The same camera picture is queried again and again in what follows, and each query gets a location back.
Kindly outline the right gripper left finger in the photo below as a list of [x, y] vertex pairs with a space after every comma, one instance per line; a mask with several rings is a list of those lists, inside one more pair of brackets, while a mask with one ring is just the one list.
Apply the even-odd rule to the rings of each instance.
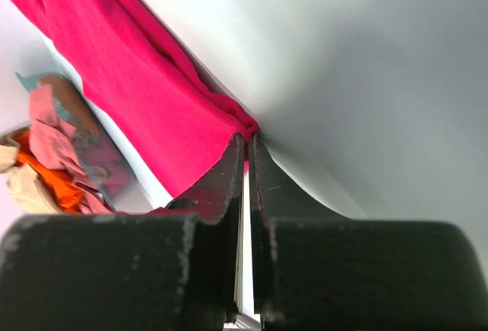
[[221, 330], [235, 320], [245, 143], [163, 209], [28, 215], [1, 242], [3, 330]]

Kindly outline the magenta red t-shirt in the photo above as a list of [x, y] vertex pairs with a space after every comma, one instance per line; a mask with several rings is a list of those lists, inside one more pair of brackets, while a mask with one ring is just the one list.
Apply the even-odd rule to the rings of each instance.
[[220, 159], [231, 136], [257, 123], [211, 91], [178, 42], [140, 0], [11, 0], [74, 67], [86, 98], [139, 153], [161, 208]]

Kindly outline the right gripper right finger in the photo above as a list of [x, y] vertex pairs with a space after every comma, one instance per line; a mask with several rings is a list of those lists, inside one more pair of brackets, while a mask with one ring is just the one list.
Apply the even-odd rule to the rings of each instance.
[[353, 220], [249, 141], [255, 309], [266, 330], [485, 330], [487, 287], [454, 224]]

